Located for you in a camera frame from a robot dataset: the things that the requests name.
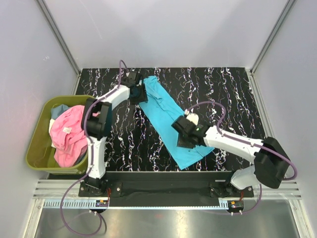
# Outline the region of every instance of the wire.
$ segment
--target wire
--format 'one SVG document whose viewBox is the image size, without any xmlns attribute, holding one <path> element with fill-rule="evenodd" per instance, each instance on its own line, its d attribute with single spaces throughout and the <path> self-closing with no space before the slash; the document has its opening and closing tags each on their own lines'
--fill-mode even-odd
<svg viewBox="0 0 317 238">
<path fill-rule="evenodd" d="M 110 188 L 108 188 L 106 191 L 107 191 L 107 194 L 108 194 L 107 203 L 105 205 L 98 205 L 98 207 L 106 207 L 106 208 L 109 207 L 111 190 L 110 190 Z"/>
<path fill-rule="evenodd" d="M 220 124 L 222 123 L 222 120 L 224 119 L 224 117 L 226 115 L 226 108 L 224 107 L 224 105 L 222 105 L 220 103 L 217 103 L 217 102 L 213 102 L 213 101 L 204 101 L 204 102 L 200 102 L 200 103 L 197 103 L 197 104 L 191 106 L 189 109 L 187 109 L 187 111 L 190 111 L 193 108 L 198 107 L 199 105 L 202 105 L 202 104 L 212 104 L 212 105 L 215 104 L 215 105 L 217 105 L 217 106 L 222 108 L 223 113 L 222 113 L 222 115 L 221 115 L 221 117 L 220 117 L 220 119 L 219 119 L 219 121 L 217 122 L 217 125 L 216 125 L 217 131 L 219 132 L 220 135 L 225 136 L 227 138 L 230 138 L 232 140 L 239 141 L 241 143 L 244 143 L 244 144 L 252 146 L 252 143 L 250 141 L 245 141 L 243 139 L 236 138 L 236 137 L 233 137 L 233 136 L 227 135 L 226 133 L 222 133 L 221 132 Z M 293 168 L 294 175 L 292 177 L 285 178 L 284 180 L 293 180 L 293 179 L 295 179 L 297 177 L 297 168 L 296 168 L 296 166 L 293 164 L 293 162 L 291 162 L 285 156 L 283 156 L 283 155 L 277 153 L 276 151 L 271 150 L 271 149 L 269 149 L 269 148 L 267 148 L 265 146 L 262 146 L 262 145 L 253 144 L 253 146 L 256 146 L 258 148 L 261 148 L 263 150 L 266 150 L 266 151 L 278 156 L 280 159 L 282 159 L 283 161 L 287 162 Z M 254 211 L 258 207 L 258 205 L 259 205 L 259 203 L 261 201 L 261 198 L 262 198 L 262 185 L 260 184 L 260 195 L 259 195 L 259 199 L 257 200 L 255 206 L 253 208 L 251 208 L 250 210 L 246 211 L 246 212 L 243 212 L 243 213 L 241 212 L 241 215 L 242 214 L 248 214 L 248 213 Z M 210 213 L 217 214 L 217 215 L 240 215 L 240 213 L 231 213 L 231 214 L 230 213 L 218 213 L 218 212 L 210 212 Z"/>
<path fill-rule="evenodd" d="M 82 212 L 82 213 L 76 215 L 76 216 L 73 217 L 69 222 L 67 222 L 67 224 L 70 224 L 71 222 L 75 221 L 77 218 L 81 217 L 82 215 L 88 214 L 88 213 L 91 213 L 91 212 L 90 212 L 90 211 L 85 211 L 85 212 Z M 103 220 L 103 222 L 104 222 L 104 224 L 105 224 L 105 228 L 106 228 L 106 221 L 105 221 L 105 219 L 104 219 L 103 217 L 102 217 L 102 220 Z M 63 226 L 58 227 L 58 228 L 53 228 L 53 227 L 51 227 L 50 223 L 51 223 L 51 221 L 50 221 L 50 219 L 48 219 L 49 227 L 50 227 L 53 231 L 58 231 L 58 230 L 60 230 L 60 229 L 62 229 L 62 228 L 65 227 L 65 225 L 63 225 Z"/>
<path fill-rule="evenodd" d="M 66 226 L 66 228 L 73 232 L 74 234 L 76 235 L 79 235 L 79 236 L 83 236 L 83 237 L 92 237 L 94 235 L 96 235 L 100 229 L 101 229 L 101 226 L 102 226 L 102 222 L 104 221 L 105 223 L 105 226 L 106 226 L 106 222 L 104 220 L 104 218 L 102 217 L 102 215 L 100 215 L 99 213 L 95 213 L 96 215 L 98 215 L 99 219 L 100 219 L 100 225 L 99 227 L 97 228 L 97 230 L 91 234 L 82 234 L 82 233 L 79 233 L 75 230 L 73 230 L 69 225 L 68 223 L 66 222 L 65 220 L 65 217 L 64 217 L 64 214 L 63 214 L 63 208 L 62 208 L 62 205 L 63 205 L 63 202 L 64 202 L 64 199 L 66 197 L 66 195 L 68 194 L 68 192 L 73 188 L 73 186 L 75 186 L 77 183 L 79 183 L 81 180 L 83 180 L 84 178 L 86 178 L 89 173 L 91 172 L 92 168 L 93 168 L 93 165 L 94 165 L 94 142 L 92 140 L 92 138 L 89 136 L 88 134 L 88 131 L 87 131 L 87 120 L 88 120 L 88 115 L 90 114 L 92 108 L 97 104 L 99 103 L 100 101 L 102 101 L 103 99 L 109 97 L 110 95 L 112 95 L 113 93 L 115 93 L 119 88 L 120 88 L 120 85 L 121 85 L 121 75 L 122 75 L 122 67 L 121 67 L 121 63 L 124 64 L 125 68 L 127 71 L 128 68 L 127 68 L 127 65 L 125 64 L 125 62 L 123 60 L 120 60 L 119 61 L 119 80 L 118 80 L 118 86 L 116 88 L 114 88 L 113 90 L 109 91 L 106 95 L 104 95 L 103 97 L 100 97 L 98 98 L 94 103 L 91 104 L 91 106 L 88 108 L 87 112 L 86 112 L 86 115 L 85 115 L 85 118 L 84 118 L 84 132 L 85 132 L 85 135 L 86 137 L 88 138 L 89 142 L 90 142 L 90 146 L 91 146 L 91 162 L 90 162 L 90 165 L 88 166 L 89 169 L 87 171 L 87 173 L 82 176 L 80 179 L 78 179 L 76 182 L 74 182 L 67 190 L 66 192 L 64 193 L 61 201 L 60 201 L 60 206 L 59 206 L 59 211 L 60 211 L 60 216 L 61 216 L 61 219 L 64 223 L 64 225 Z"/>
<path fill-rule="evenodd" d="M 240 199 L 239 199 L 239 202 L 242 201 L 243 195 L 244 195 L 244 194 L 243 194 L 243 191 L 241 191 L 241 197 L 240 197 Z"/>
</svg>

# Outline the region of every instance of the teal towel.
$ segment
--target teal towel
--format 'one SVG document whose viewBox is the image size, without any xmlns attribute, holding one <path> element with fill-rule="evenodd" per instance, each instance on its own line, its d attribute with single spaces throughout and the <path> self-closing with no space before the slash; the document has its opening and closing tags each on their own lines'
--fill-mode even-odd
<svg viewBox="0 0 317 238">
<path fill-rule="evenodd" d="M 140 107 L 180 169 L 183 170 L 209 154 L 214 149 L 213 147 L 196 146 L 194 149 L 177 147 L 178 132 L 172 124 L 180 115 L 184 115 L 184 111 L 165 91 L 155 76 L 146 78 L 144 84 L 149 101 L 140 103 Z"/>
</svg>

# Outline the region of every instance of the pink cloth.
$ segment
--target pink cloth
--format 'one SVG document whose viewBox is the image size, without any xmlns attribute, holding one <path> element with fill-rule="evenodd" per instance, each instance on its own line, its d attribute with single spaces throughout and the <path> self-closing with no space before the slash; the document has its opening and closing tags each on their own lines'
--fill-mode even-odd
<svg viewBox="0 0 317 238">
<path fill-rule="evenodd" d="M 87 151 L 87 139 L 81 128 L 84 106 L 78 105 L 60 115 L 50 131 L 56 147 L 55 160 L 61 167 L 71 167 Z"/>
</svg>

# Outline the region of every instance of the laundry basket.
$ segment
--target laundry basket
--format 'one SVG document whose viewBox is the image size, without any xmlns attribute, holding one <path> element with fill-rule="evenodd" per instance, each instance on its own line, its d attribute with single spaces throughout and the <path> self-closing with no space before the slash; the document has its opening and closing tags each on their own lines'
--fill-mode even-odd
<svg viewBox="0 0 317 238">
<path fill-rule="evenodd" d="M 52 139 L 49 134 L 51 109 L 61 104 L 69 107 L 85 105 L 86 100 L 92 98 L 87 95 L 59 96 L 50 99 L 45 103 L 41 116 L 36 125 L 35 131 L 26 154 L 26 163 L 33 170 L 46 171 L 51 174 L 83 174 L 87 169 L 88 153 L 77 165 L 68 168 L 61 168 L 54 159 L 55 148 L 51 147 Z"/>
</svg>

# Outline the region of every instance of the gray wall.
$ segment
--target gray wall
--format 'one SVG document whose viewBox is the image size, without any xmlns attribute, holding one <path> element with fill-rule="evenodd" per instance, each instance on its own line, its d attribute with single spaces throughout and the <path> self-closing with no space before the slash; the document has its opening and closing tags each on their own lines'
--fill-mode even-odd
<svg viewBox="0 0 317 238">
<path fill-rule="evenodd" d="M 45 0 L 79 67 L 251 67 L 287 0 Z"/>
<path fill-rule="evenodd" d="M 299 0 L 256 71 L 275 137 L 298 168 L 317 234 L 317 1 Z"/>
<path fill-rule="evenodd" d="M 45 101 L 76 76 L 34 0 L 0 1 L 0 237 L 21 237 L 37 180 L 25 154 Z"/>
</svg>

